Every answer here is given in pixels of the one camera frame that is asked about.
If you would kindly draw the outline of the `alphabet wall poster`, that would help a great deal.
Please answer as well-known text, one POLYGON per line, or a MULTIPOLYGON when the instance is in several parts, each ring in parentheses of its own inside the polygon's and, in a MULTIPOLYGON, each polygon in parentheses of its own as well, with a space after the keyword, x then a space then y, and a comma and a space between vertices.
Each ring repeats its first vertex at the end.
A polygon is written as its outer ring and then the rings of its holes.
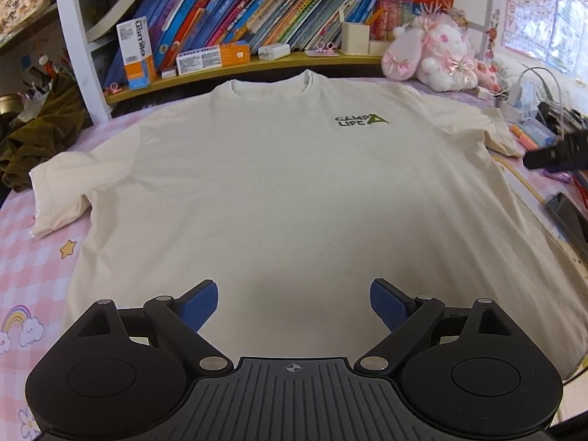
POLYGON ((506 0, 501 46, 587 84, 587 0, 506 0))

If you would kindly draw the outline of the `row of colourful books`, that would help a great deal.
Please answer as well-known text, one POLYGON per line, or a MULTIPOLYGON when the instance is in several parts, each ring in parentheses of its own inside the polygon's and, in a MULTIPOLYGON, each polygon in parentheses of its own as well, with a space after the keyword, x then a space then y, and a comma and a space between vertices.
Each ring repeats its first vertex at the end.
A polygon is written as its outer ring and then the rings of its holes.
POLYGON ((365 24, 380 0, 143 0, 154 67, 163 72, 181 54, 243 43, 256 55, 264 46, 293 51, 337 48, 345 22, 365 24))

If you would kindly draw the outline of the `brass bowl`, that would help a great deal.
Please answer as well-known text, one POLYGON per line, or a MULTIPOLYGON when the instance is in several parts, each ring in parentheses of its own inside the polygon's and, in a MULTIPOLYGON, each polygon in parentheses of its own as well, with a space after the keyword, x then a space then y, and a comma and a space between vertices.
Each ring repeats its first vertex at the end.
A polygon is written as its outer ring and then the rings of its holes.
POLYGON ((2 94, 0 97, 0 115, 18 115, 23 108, 24 103, 19 94, 2 94))

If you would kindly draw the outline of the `brown velvet cloth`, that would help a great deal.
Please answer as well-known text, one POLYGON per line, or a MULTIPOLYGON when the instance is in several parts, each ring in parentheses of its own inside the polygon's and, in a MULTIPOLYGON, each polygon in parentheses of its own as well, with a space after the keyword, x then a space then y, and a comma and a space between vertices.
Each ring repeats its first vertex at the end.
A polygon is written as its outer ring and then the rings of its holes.
POLYGON ((22 192, 30 171, 70 148, 93 125, 77 82, 57 74, 36 118, 17 122, 1 140, 1 183, 22 192))

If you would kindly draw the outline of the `orange marker pen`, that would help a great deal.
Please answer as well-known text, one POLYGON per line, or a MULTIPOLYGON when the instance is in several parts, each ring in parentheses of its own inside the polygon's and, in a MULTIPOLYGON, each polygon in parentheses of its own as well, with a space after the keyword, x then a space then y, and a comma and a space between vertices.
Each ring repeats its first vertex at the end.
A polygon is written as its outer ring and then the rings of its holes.
POLYGON ((510 125, 509 127, 510 132, 514 134, 517 141, 526 149, 526 150, 536 150, 538 149, 537 143, 531 139, 518 125, 510 125))

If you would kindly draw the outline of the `white power adapter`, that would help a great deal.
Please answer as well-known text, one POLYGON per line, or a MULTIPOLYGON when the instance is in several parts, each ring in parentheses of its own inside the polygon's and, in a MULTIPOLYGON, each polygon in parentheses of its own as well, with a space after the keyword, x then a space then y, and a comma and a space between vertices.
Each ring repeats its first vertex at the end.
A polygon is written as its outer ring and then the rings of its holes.
POLYGON ((550 108, 556 108, 556 121, 562 125, 564 98, 561 84, 552 70, 541 66, 528 67, 520 73, 509 87, 506 100, 499 105, 502 115, 509 122, 520 123, 538 114, 539 100, 535 98, 534 83, 525 81, 527 77, 538 79, 542 84, 543 90, 550 96, 546 102, 550 108))

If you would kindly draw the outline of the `pink checkered table mat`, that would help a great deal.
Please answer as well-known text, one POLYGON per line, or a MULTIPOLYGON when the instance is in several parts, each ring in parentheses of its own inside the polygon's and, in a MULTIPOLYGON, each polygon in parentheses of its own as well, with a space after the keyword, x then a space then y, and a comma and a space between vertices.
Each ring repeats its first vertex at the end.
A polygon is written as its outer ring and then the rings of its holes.
MULTIPOLYGON (((84 130, 71 150, 91 150, 117 133, 135 125, 159 110, 167 110, 180 101, 144 108, 120 115, 110 122, 84 130)), ((563 234, 542 208, 557 192, 566 193, 583 215, 587 216, 575 186, 546 177, 542 171, 529 171, 522 160, 493 153, 510 190, 555 237, 587 281, 587 263, 581 261, 563 234)), ((57 234, 35 240, 30 235, 34 225, 35 200, 31 190, 12 192, 1 208, 1 440, 32 440, 38 426, 25 401, 25 380, 34 364, 61 334, 64 303, 81 244, 91 220, 88 213, 57 234), (24 344, 20 335, 24 329, 24 344)), ((563 406, 556 419, 579 414, 587 408, 587 382, 573 381, 564 388, 563 406)))

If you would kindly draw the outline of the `tall white orange box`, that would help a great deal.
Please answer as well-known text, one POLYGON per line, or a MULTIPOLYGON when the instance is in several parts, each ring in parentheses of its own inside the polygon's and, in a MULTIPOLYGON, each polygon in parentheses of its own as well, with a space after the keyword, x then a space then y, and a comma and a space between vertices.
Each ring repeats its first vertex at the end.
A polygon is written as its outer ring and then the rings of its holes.
POLYGON ((147 18, 142 16, 116 25, 126 81, 132 91, 142 90, 155 80, 154 56, 147 18))

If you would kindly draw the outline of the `beige pen holder box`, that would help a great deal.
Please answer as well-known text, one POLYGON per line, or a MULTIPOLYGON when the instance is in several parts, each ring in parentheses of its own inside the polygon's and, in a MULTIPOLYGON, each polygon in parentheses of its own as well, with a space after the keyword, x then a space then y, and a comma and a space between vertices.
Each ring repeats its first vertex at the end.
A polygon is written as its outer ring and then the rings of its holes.
POLYGON ((344 55, 368 55, 371 28, 362 23, 344 22, 342 24, 341 52, 344 55))

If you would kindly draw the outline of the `black smartphone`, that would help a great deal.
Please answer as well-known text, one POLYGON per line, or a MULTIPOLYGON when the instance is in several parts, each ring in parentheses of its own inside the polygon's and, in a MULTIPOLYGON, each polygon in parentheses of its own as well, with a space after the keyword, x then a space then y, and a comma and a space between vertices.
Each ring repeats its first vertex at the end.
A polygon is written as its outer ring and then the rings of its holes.
POLYGON ((584 261, 587 261, 587 219, 573 202, 561 192, 551 196, 544 207, 549 217, 565 235, 566 240, 579 256, 584 261))

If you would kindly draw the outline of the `pink white plush bunny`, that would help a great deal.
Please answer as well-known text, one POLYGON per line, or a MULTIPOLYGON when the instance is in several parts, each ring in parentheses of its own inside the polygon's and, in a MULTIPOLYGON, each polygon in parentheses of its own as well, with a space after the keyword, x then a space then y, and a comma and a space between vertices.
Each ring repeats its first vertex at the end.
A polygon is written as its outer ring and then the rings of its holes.
POLYGON ((437 93, 500 92, 495 67, 476 59, 465 31, 445 13, 420 15, 396 27, 382 71, 396 82, 415 78, 437 93))

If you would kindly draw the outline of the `white charger on shelf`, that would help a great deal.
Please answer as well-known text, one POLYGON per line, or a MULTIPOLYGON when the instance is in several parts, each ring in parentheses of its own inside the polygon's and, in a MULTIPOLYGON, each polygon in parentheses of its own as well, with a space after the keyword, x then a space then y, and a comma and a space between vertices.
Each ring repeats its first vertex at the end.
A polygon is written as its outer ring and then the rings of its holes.
POLYGON ((276 61, 285 58, 291 54, 289 44, 275 43, 262 46, 257 51, 257 56, 262 61, 276 61))

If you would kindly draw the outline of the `cream t-shirt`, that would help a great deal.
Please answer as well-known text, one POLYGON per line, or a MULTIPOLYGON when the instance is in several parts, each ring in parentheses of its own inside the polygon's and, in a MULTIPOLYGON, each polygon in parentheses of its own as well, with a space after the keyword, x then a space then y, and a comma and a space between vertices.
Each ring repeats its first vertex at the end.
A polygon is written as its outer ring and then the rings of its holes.
POLYGON ((312 72, 230 81, 35 167, 32 233, 91 216, 67 323, 211 280, 203 334, 226 355, 357 358, 385 334, 368 301, 383 278, 450 306, 495 300, 570 375, 586 282, 493 153, 518 153, 495 110, 312 72))

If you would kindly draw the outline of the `flat white orange box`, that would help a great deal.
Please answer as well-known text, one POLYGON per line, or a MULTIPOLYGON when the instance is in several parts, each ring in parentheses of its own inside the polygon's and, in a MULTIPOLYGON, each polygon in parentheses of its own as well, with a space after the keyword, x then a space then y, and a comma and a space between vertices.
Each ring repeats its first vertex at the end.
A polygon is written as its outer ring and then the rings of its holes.
POLYGON ((248 64, 250 62, 249 45, 246 42, 215 45, 180 53, 175 60, 180 76, 201 72, 208 69, 248 64))

